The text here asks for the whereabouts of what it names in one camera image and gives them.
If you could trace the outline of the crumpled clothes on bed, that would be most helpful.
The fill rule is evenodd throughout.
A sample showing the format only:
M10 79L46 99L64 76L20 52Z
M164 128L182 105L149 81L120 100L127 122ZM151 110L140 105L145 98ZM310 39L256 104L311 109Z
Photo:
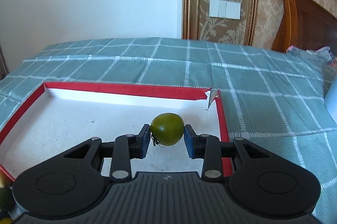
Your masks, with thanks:
M336 68L336 55L332 53L330 47L321 47L320 49L313 51L309 49L303 50L295 46L290 46L287 48L286 53L292 56L315 61Z

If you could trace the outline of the teal plaid bedsheet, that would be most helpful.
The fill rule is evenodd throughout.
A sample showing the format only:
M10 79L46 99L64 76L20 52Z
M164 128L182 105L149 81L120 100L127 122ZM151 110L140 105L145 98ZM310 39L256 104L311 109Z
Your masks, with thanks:
M315 216L336 222L336 123L324 97L336 69L249 46L164 37L52 44L1 81L5 125L43 82L219 89L230 137L243 137L316 175Z

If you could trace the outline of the white electric kettle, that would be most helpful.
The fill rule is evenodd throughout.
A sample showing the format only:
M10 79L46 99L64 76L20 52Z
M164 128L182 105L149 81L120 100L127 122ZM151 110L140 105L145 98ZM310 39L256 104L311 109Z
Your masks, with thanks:
M324 104L331 118L337 123L337 76L324 98Z

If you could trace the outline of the wooden headboard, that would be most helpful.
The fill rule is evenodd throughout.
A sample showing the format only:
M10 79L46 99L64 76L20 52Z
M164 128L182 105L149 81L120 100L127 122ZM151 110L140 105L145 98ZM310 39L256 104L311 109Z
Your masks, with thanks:
M272 50L290 46L302 50L330 47L336 53L337 19L313 0L283 0L284 13Z

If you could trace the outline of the red shallow cardboard box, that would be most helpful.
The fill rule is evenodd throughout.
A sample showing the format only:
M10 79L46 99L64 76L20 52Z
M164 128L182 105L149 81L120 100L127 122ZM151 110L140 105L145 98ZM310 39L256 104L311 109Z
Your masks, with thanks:
M45 82L1 129L1 170L14 180L91 137L108 142L137 134L162 113L180 115L198 134L229 140L216 89Z

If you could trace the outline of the white wall switch panel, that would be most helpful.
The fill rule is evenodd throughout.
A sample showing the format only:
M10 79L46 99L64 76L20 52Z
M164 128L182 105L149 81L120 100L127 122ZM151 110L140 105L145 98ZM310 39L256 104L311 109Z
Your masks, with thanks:
M241 19L241 3L226 0L210 0L209 16L222 19Z

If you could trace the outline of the small orange tangerine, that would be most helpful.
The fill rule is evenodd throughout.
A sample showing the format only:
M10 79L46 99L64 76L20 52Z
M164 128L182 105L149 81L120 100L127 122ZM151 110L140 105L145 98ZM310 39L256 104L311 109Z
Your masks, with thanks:
M2 170L0 170L0 188L10 187L11 184L12 180Z

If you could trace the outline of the green tomato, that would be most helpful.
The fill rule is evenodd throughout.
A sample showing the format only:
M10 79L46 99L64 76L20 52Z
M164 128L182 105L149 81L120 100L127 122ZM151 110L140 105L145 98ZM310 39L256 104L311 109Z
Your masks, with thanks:
M11 188L0 188L0 210L11 211L15 206L15 200Z
M154 146L173 146L182 138L185 124L181 116L163 113L152 120L150 129Z

